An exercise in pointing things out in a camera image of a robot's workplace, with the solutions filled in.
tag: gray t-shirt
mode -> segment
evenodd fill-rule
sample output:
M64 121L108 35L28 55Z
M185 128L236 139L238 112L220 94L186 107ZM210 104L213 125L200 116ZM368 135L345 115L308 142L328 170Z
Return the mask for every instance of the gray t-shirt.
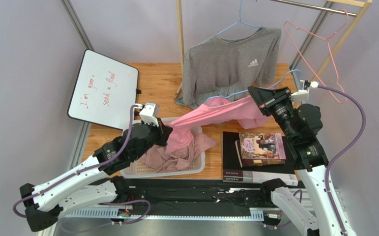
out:
M243 39L217 35L186 51L182 91L176 104L198 108L209 97L227 96L274 81L281 30L263 27ZM229 98L245 97L247 93Z

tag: pink cloth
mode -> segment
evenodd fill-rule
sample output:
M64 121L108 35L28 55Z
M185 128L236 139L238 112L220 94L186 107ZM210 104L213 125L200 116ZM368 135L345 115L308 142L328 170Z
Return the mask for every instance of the pink cloth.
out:
M217 142L205 134L199 134L189 145L166 154L166 147L154 145L139 161L155 168L157 172L183 171L188 169L194 158L217 145Z
M166 153L188 146L194 139L191 133L193 126L222 123L236 119L244 129L253 129L264 125L269 119L269 117L262 115L250 96L235 102L230 102L223 97L213 98L208 102L220 106L204 103L199 108L168 124L173 128L173 132L169 136Z

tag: wooden tabletop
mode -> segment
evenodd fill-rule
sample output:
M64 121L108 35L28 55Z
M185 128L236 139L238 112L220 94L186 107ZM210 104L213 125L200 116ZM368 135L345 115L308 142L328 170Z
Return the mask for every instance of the wooden tabletop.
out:
M192 109L189 107L176 105L174 95L181 82L180 63L130 63L139 71L138 88L142 93L137 95L137 102L145 104L153 102L160 106L159 118L180 117ZM278 64L276 69L275 81L289 71L288 64ZM291 74L287 75L277 88L288 87L292 92L296 91ZM223 178L221 161L221 134L223 131L229 132L269 132L282 133L280 127L273 118L256 130L243 129L236 120L225 122L221 125L211 124L202 126L203 133L218 142L218 145L205 152L205 168L198 174L170 176L170 178ZM93 124L87 139L85 152L82 161L92 155L104 143L112 141L113 138L120 136L121 131L113 128Z

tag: pink book cover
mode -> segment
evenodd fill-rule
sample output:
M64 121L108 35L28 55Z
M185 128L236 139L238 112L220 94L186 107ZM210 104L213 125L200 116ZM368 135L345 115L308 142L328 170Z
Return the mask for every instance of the pink book cover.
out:
M242 158L285 160L280 133L240 133Z

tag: book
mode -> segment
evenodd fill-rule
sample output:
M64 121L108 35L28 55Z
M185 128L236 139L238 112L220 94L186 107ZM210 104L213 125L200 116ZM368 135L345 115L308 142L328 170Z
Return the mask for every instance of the book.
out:
M285 144L287 139L282 137L284 150L287 155L283 165L256 166L243 169L235 148L235 142L240 140L239 133L223 132L222 134L222 158L223 158L223 181L224 182L248 182L262 183L274 178L280 178L287 185L304 188L298 181L292 166L292 156L289 147Z
M247 168L253 166L267 166L267 165L283 165L285 160L280 159L255 159L255 158L242 158L240 150L240 140L235 142L237 149L237 156L239 158L240 167Z
M279 133L240 133L239 138L242 158L286 159Z

